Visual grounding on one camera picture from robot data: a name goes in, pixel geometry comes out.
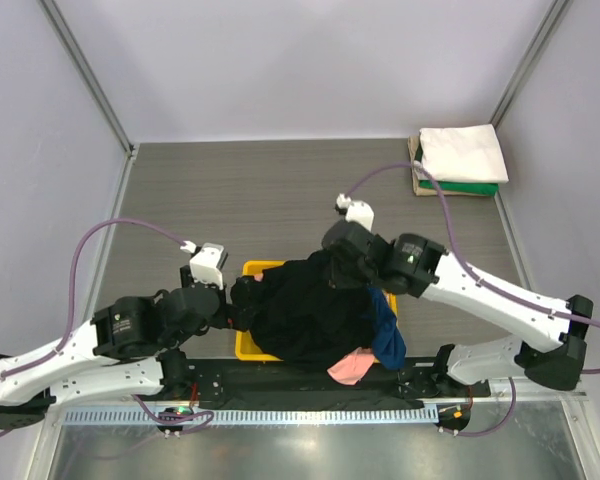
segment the black cloth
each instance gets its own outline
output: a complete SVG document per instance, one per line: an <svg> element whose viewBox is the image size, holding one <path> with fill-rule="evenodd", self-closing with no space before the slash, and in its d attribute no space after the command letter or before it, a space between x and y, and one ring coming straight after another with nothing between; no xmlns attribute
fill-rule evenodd
<svg viewBox="0 0 600 480"><path fill-rule="evenodd" d="M260 349L306 370L325 371L375 333L366 288L336 290L321 250L264 270L262 282L242 277L231 290L236 326L248 328Z"/></svg>

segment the green cloth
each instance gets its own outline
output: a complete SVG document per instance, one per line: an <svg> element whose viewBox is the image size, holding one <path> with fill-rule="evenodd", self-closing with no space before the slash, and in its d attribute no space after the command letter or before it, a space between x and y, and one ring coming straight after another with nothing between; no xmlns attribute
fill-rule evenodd
<svg viewBox="0 0 600 480"><path fill-rule="evenodd" d="M415 160L421 162L422 154L422 145L418 145ZM487 195L489 197L493 197L496 193L498 193L498 189L500 188L497 183L438 182L438 184L440 185L440 188L443 191L473 193L476 195ZM418 185L421 188L428 188L429 190L434 190L433 185L429 180L419 180Z"/></svg>

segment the white wall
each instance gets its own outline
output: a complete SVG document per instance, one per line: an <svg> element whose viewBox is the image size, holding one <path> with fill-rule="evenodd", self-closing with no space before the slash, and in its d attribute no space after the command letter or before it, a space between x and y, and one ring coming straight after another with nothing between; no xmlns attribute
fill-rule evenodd
<svg viewBox="0 0 600 480"><path fill-rule="evenodd" d="M535 283L589 296L600 319L600 0L573 2L499 136L502 194ZM587 366L600 366L597 330ZM600 419L600 376L585 381Z"/></svg>
<svg viewBox="0 0 600 480"><path fill-rule="evenodd" d="M58 0L134 142L488 121L550 0Z"/></svg>
<svg viewBox="0 0 600 480"><path fill-rule="evenodd" d="M62 334L73 249L107 216L123 162L37 2L0 2L0 353ZM97 245L79 270L81 305ZM0 439L0 479L23 478L36 433Z"/></svg>

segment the plastic basket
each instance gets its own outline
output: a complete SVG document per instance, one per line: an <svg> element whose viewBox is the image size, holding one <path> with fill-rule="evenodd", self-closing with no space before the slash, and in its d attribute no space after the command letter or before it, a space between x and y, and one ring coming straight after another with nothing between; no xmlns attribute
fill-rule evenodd
<svg viewBox="0 0 600 480"><path fill-rule="evenodd" d="M242 268L243 275L256 275L262 273L267 268L279 267L284 264L275 260L251 260L244 264ZM393 313L398 316L398 302L395 295L387 294L387 301ZM279 362L280 359L272 355L263 353L253 342L250 332L237 332L236 335L236 357L245 362Z"/></svg>

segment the white towel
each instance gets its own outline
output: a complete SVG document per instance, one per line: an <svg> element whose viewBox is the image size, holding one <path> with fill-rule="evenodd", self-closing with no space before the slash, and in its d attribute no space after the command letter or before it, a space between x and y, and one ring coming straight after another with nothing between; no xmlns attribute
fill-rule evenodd
<svg viewBox="0 0 600 480"><path fill-rule="evenodd" d="M507 183L509 176L493 125L423 128L422 166L445 182Z"/></svg>

